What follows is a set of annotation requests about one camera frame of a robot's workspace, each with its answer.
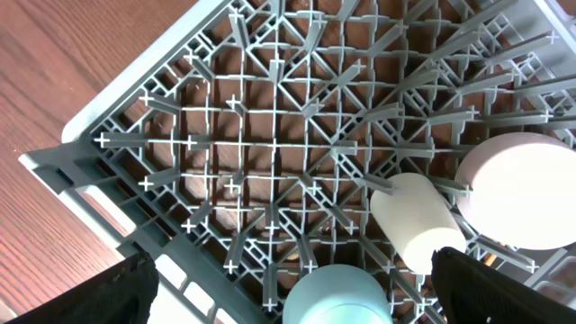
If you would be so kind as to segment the light blue bowl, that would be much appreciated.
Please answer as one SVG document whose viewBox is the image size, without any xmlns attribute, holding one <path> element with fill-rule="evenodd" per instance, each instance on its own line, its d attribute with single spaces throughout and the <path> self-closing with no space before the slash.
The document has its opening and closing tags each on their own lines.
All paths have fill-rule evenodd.
<svg viewBox="0 0 576 324">
<path fill-rule="evenodd" d="M 351 265 L 325 265 L 306 274 L 283 306 L 283 324 L 392 322 L 391 306 L 379 282 Z"/>
</svg>

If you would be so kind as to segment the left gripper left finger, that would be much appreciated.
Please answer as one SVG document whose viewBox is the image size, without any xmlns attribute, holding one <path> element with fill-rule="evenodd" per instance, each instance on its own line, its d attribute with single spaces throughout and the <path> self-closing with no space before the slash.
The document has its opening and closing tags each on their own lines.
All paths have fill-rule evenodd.
<svg viewBox="0 0 576 324">
<path fill-rule="evenodd" d="M 7 324 L 146 324 L 159 273 L 138 252 Z"/>
</svg>

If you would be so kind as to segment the pink plate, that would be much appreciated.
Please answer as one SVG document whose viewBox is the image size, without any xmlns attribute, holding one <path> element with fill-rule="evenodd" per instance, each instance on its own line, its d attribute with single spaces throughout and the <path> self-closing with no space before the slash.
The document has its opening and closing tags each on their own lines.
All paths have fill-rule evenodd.
<svg viewBox="0 0 576 324">
<path fill-rule="evenodd" d="M 472 188 L 456 203 L 482 235 L 531 250 L 575 242 L 575 151 L 558 139 L 532 132 L 487 139 L 454 179 Z"/>
</svg>

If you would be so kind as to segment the wooden chopstick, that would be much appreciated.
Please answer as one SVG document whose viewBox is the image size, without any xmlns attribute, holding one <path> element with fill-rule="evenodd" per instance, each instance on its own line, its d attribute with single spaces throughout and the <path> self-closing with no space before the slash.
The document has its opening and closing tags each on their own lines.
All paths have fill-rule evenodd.
<svg viewBox="0 0 576 324">
<path fill-rule="evenodd" d="M 488 256 L 486 256 L 486 257 L 484 258 L 483 263 L 484 263 L 486 266 L 492 266 L 492 264 L 495 262 L 496 259 L 497 259 L 497 256 L 496 256 L 496 255 L 494 255 L 494 254 L 489 254 Z"/>
</svg>

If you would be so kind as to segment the cream white cup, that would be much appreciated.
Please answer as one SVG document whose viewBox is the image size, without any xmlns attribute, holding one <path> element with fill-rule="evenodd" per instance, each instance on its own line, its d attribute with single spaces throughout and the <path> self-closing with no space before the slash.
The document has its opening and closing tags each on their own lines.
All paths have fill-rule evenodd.
<svg viewBox="0 0 576 324">
<path fill-rule="evenodd" d="M 389 180 L 393 193 L 373 192 L 370 210 L 410 271 L 429 275 L 435 251 L 445 247 L 466 250 L 464 234 L 428 178 L 401 173 Z"/>
</svg>

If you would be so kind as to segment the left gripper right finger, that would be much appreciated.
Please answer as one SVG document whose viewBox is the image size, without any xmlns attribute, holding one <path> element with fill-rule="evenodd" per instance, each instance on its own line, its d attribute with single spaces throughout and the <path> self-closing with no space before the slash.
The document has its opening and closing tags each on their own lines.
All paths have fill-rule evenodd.
<svg viewBox="0 0 576 324">
<path fill-rule="evenodd" d="M 450 323 L 575 324 L 575 310 L 452 247 L 433 253 L 431 279 Z"/>
</svg>

